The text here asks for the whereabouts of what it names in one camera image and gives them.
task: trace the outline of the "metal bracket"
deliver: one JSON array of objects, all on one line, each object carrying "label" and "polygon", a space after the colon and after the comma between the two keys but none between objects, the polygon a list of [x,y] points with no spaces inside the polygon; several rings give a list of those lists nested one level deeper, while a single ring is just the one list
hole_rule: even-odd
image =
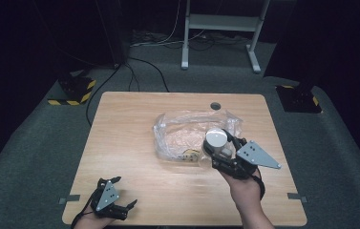
[{"label": "metal bracket", "polygon": [[272,158],[272,156],[263,150],[255,141],[247,142],[236,154],[253,165],[261,165],[274,169],[281,169],[282,167],[281,164]]},{"label": "metal bracket", "polygon": [[289,199],[299,199],[300,201],[302,201],[303,203],[307,203],[308,199],[307,197],[301,197],[301,195],[297,194],[297,193],[287,193],[287,198]]},{"label": "metal bracket", "polygon": [[79,201],[79,197],[80,197],[80,195],[69,195],[66,198],[59,198],[58,204],[63,205],[70,201]]},{"label": "metal bracket", "polygon": [[115,202],[117,199],[119,199],[119,193],[115,189],[114,184],[109,179],[108,182],[106,182],[105,189],[102,193],[101,198],[99,199],[96,210],[100,211],[104,209],[106,206]]}]

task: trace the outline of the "white metal stand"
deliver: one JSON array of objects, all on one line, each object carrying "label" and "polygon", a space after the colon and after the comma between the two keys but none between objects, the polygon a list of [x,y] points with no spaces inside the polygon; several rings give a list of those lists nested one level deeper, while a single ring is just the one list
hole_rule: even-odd
[{"label": "white metal stand", "polygon": [[261,28],[265,21],[266,11],[270,0],[264,0],[263,8],[258,17],[226,16],[226,15],[206,15],[190,13],[191,1],[187,0],[185,14],[185,33],[182,45],[181,67],[188,69],[188,39],[190,29],[218,30],[218,31],[254,31],[250,45],[246,45],[247,53],[251,61],[254,73],[260,73],[260,65],[254,52],[260,36]]}]

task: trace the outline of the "dark wall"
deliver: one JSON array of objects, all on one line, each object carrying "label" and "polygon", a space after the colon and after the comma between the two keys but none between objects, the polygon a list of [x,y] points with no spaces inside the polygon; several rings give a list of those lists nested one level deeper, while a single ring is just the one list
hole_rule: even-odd
[{"label": "dark wall", "polygon": [[57,78],[32,1],[0,1],[0,152]]},{"label": "dark wall", "polygon": [[[192,0],[191,13],[258,16],[261,13],[263,0]],[[271,0],[260,34],[260,41],[276,43],[280,39],[291,15],[296,0]],[[176,22],[178,0],[134,0],[133,11],[136,12],[133,24],[136,30],[170,34]],[[174,37],[183,38],[185,24],[186,0],[180,2],[180,13]],[[227,36],[242,35],[252,38],[252,32],[220,31]]]},{"label": "dark wall", "polygon": [[[54,44],[63,52],[90,63],[89,67],[114,66],[126,61],[129,45],[124,46],[122,42],[131,38],[131,22],[127,17],[132,2],[34,0]],[[63,61],[69,70],[82,68],[82,62],[73,58],[63,58]]]},{"label": "dark wall", "polygon": [[298,0],[265,75],[314,76],[360,148],[360,0]]}]

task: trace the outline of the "yellow black hazard tape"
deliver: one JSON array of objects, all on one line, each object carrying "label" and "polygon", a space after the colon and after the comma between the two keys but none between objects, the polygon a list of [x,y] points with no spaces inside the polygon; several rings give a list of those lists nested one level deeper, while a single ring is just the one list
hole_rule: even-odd
[{"label": "yellow black hazard tape", "polygon": [[314,114],[322,112],[319,101],[311,92],[299,96],[293,86],[287,85],[278,85],[276,90],[286,112]]},{"label": "yellow black hazard tape", "polygon": [[85,104],[87,100],[90,98],[91,92],[94,88],[94,85],[96,83],[96,80],[92,80],[88,86],[86,93],[79,99],[73,100],[73,99],[48,99],[48,103],[50,105],[70,105],[70,106],[76,106]]}]

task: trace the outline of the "human hand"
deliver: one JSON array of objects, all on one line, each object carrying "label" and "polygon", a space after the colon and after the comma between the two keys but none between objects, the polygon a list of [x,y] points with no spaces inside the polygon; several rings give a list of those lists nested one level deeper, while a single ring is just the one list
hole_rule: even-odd
[{"label": "human hand", "polygon": [[[220,173],[230,186],[230,195],[239,210],[244,229],[274,228],[261,206],[259,184],[253,178],[235,179],[223,172]],[[258,170],[253,176],[261,178]]]},{"label": "human hand", "polygon": [[111,224],[115,219],[99,218],[90,206],[84,210],[84,216],[77,222],[74,229],[102,229]]}]

